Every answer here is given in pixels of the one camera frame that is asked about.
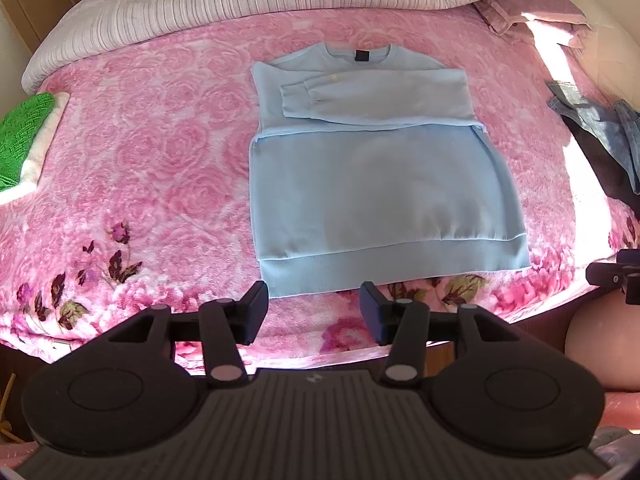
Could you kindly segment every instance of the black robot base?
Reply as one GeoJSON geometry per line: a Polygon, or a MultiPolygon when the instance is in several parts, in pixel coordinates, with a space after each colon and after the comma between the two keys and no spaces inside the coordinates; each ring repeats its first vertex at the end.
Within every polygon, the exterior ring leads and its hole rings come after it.
{"type": "Polygon", "coordinates": [[[257,282],[194,314],[152,306],[44,368],[22,398],[42,444],[25,480],[569,480],[607,467],[587,446],[604,391],[584,368],[475,305],[455,314],[387,300],[360,309],[381,345],[366,370],[258,370],[237,344],[268,309],[257,282]],[[174,363],[201,341],[206,375],[174,363]],[[427,341],[456,361],[422,374],[427,341]]]}

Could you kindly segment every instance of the sweatshirt cuff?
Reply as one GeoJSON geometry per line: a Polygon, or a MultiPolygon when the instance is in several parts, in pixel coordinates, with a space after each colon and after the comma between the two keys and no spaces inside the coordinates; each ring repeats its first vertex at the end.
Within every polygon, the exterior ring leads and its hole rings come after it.
{"type": "Polygon", "coordinates": [[[310,117],[309,92],[304,82],[280,87],[282,113],[285,117],[308,119],[310,117]]]}

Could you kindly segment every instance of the pink floral blanket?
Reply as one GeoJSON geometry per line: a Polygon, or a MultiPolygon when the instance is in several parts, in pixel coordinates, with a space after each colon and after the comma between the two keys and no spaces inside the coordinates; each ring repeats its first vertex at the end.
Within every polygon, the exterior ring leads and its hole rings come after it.
{"type": "MultiPolygon", "coordinates": [[[[38,190],[0,208],[0,339],[52,361],[154,303],[196,310],[260,278],[248,206],[257,129],[250,67],[304,46],[429,54],[468,75],[476,113],[504,155],[526,217],[532,268],[392,283],[393,298],[451,310],[475,302],[507,320],[590,289],[584,268],[635,246],[638,224],[608,200],[546,106],[550,75],[527,44],[492,34],[470,7],[303,10],[176,32],[72,63],[43,89],[71,95],[38,190]]],[[[576,64],[583,94],[599,98],[576,64]]],[[[383,356],[355,291],[273,300],[255,367],[383,356]]],[[[177,362],[202,369],[200,346],[177,362]]]]}

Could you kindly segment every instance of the white towel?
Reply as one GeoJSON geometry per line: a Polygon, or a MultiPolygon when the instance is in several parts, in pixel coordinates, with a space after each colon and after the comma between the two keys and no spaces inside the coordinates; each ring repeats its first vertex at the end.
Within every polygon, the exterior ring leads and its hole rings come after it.
{"type": "Polygon", "coordinates": [[[20,170],[20,182],[18,182],[17,186],[0,191],[0,205],[22,198],[35,191],[38,185],[44,158],[58,129],[62,113],[65,111],[66,104],[69,101],[69,94],[65,92],[54,94],[53,97],[56,100],[56,104],[38,130],[38,133],[33,137],[33,144],[20,170]]]}

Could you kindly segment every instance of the round black disc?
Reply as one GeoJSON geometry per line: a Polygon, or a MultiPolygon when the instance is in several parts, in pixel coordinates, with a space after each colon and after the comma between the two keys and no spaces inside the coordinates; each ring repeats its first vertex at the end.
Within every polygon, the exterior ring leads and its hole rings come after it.
{"type": "Polygon", "coordinates": [[[183,368],[136,344],[100,350],[90,360],[71,355],[28,383],[22,406],[38,440],[74,454],[117,454],[188,420],[197,392],[183,368]]]}
{"type": "Polygon", "coordinates": [[[550,349],[485,344],[434,378],[430,401],[455,434],[476,446],[546,456],[588,444],[604,391],[590,373],[550,349]]]}

